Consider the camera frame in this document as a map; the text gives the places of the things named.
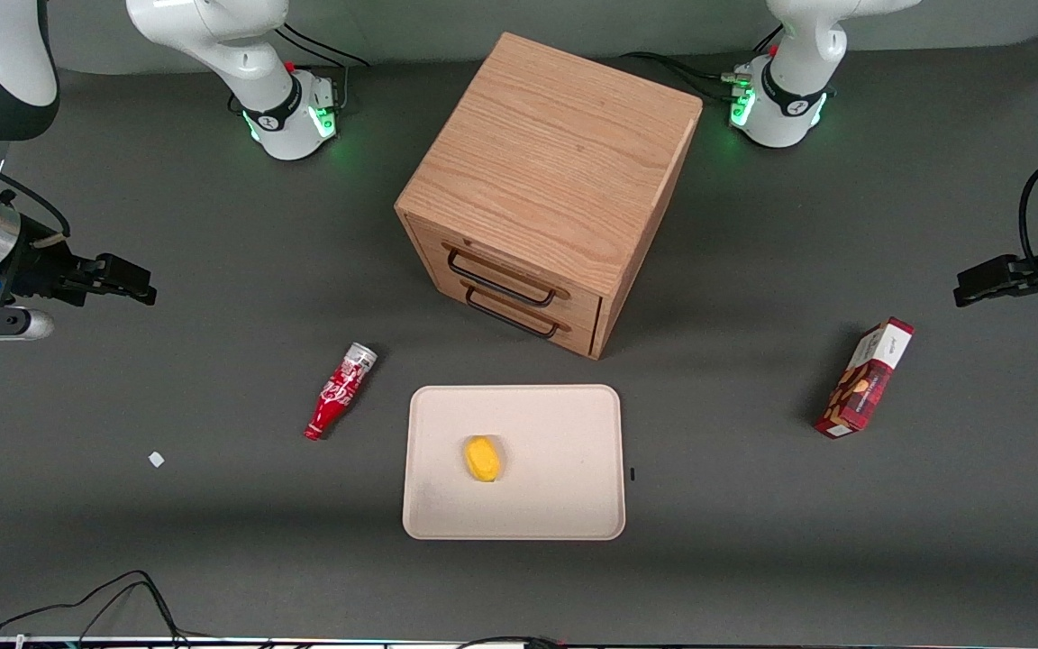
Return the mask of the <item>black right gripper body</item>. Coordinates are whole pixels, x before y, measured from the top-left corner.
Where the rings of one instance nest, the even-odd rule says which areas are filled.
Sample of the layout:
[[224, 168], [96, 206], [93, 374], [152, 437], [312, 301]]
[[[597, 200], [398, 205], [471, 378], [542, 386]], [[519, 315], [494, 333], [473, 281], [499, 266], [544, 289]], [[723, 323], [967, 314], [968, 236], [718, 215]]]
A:
[[37, 248], [31, 234], [21, 234], [0, 272], [0, 305], [15, 304], [17, 297], [46, 298], [69, 305], [81, 304], [81, 296], [66, 287], [79, 271], [81, 259], [65, 240]]

